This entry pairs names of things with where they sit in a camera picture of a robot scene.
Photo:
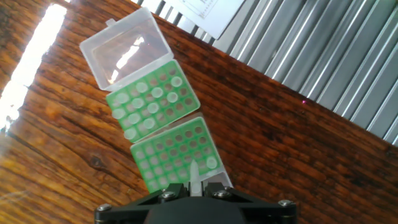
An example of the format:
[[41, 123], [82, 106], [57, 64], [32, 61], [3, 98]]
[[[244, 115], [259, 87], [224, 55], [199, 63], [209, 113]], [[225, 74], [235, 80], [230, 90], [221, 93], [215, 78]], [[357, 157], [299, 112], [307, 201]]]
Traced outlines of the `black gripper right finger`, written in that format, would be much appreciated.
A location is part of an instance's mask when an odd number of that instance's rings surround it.
[[236, 212], [231, 208], [222, 208], [227, 211], [228, 218], [237, 215], [245, 223], [297, 224], [297, 204], [290, 200], [266, 202], [232, 187], [225, 187], [221, 182], [209, 182], [203, 188], [203, 196], [237, 208]]

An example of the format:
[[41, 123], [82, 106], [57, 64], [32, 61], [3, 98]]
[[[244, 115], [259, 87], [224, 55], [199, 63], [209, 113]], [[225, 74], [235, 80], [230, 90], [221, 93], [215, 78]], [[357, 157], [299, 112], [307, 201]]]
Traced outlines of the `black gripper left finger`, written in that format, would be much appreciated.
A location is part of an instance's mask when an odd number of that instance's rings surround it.
[[144, 223], [149, 212], [158, 205], [188, 197], [190, 184], [170, 184], [127, 205], [102, 204], [94, 211], [94, 224]]

